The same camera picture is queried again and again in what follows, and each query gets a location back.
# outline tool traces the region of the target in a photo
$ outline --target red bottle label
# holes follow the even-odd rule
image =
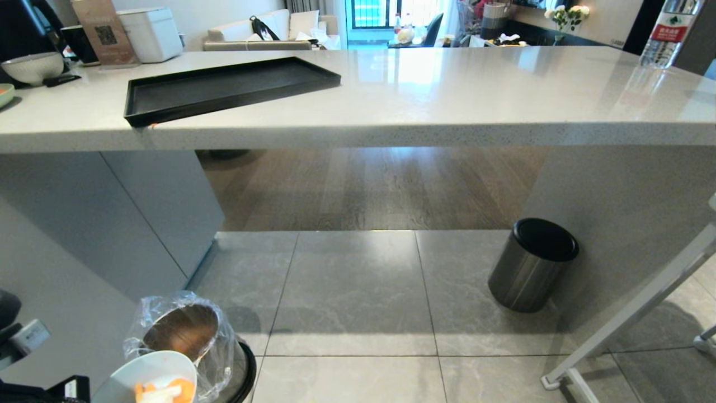
[[[652,39],[663,42],[682,42],[694,16],[688,14],[662,13],[652,31]]]

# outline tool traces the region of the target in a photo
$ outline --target kitchen island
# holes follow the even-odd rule
[[[341,87],[150,128],[122,117],[132,78],[285,56],[339,73]],[[643,70],[634,55],[607,47],[201,52],[78,74],[60,87],[20,90],[0,111],[0,224],[15,234],[0,250],[11,262],[0,280],[23,284],[20,267],[42,275],[58,262],[53,270],[66,276],[95,276],[93,295],[121,301],[122,312],[142,295],[181,288],[218,229],[221,211],[195,149],[556,146],[523,215],[555,221],[582,244],[553,299],[578,341],[712,215],[716,82]],[[40,238],[32,251],[21,247]],[[51,302],[81,291],[48,293],[29,303],[29,315],[50,321]],[[116,326],[128,323],[123,315]],[[123,337],[106,333],[107,344]],[[63,363],[55,370],[82,368],[70,353],[52,353]],[[37,376],[40,359],[50,359],[37,355],[14,376]]]

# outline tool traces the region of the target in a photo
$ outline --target white appliance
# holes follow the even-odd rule
[[[168,7],[118,11],[139,61],[160,63],[182,50],[179,31]]]

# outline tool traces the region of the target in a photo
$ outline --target white bowl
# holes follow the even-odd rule
[[[30,85],[42,85],[42,80],[62,74],[64,61],[58,52],[38,53],[17,57],[0,64],[7,75]]]
[[[15,86],[12,84],[0,84],[0,108],[9,104],[15,98]]]
[[[155,351],[133,359],[115,371],[97,390],[92,403],[134,402],[136,384],[152,383],[163,388],[176,378],[184,378],[196,385],[194,363],[176,351]]]

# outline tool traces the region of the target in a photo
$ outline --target plastic bag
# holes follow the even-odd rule
[[[122,347],[127,360],[174,350],[197,369],[197,403],[216,400],[231,380],[236,336],[221,309],[190,291],[142,298]]]

